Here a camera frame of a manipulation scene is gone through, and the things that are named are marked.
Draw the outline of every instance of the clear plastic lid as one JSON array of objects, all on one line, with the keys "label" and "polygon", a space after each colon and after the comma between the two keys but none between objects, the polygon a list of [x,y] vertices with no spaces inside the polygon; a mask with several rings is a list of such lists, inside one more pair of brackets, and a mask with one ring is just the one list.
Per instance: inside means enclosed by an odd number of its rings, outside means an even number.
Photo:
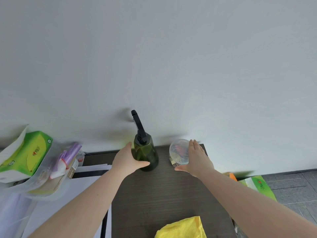
[{"label": "clear plastic lid", "polygon": [[186,139],[177,139],[170,146],[170,157],[180,165],[188,164],[188,146]]}]

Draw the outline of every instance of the floor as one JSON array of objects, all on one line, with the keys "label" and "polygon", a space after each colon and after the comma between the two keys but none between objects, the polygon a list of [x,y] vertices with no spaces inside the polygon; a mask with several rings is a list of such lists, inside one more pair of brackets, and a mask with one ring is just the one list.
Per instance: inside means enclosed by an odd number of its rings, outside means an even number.
[{"label": "floor", "polygon": [[[277,201],[317,225],[317,171],[264,175]],[[238,237],[247,237],[238,229]]]}]

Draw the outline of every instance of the green bottle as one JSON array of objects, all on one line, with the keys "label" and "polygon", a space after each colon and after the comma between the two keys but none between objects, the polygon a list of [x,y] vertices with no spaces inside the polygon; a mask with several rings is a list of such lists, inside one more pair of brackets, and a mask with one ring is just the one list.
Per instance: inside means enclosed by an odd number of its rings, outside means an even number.
[{"label": "green bottle", "polygon": [[140,168],[140,170],[152,171],[159,163],[159,156],[154,147],[152,136],[144,131],[137,112],[132,110],[131,114],[138,128],[138,133],[134,138],[134,158],[139,161],[149,161],[150,165]]}]

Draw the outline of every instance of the black pump nozzle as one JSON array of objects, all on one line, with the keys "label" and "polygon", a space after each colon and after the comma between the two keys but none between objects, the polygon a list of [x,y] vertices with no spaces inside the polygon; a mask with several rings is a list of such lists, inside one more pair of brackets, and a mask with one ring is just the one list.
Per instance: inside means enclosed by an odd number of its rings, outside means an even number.
[{"label": "black pump nozzle", "polygon": [[134,119],[135,124],[137,125],[138,128],[138,141],[140,143],[145,143],[147,142],[147,136],[146,136],[146,132],[144,131],[144,128],[141,124],[141,121],[139,119],[139,116],[137,114],[137,111],[132,110],[131,111],[132,117]]}]

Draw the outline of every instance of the yellow cloth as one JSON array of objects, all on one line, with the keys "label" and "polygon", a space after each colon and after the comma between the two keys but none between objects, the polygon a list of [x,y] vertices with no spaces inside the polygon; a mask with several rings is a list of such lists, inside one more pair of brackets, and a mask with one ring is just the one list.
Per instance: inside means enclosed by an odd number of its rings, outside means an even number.
[{"label": "yellow cloth", "polygon": [[186,218],[164,226],[155,238],[207,238],[200,216]]}]

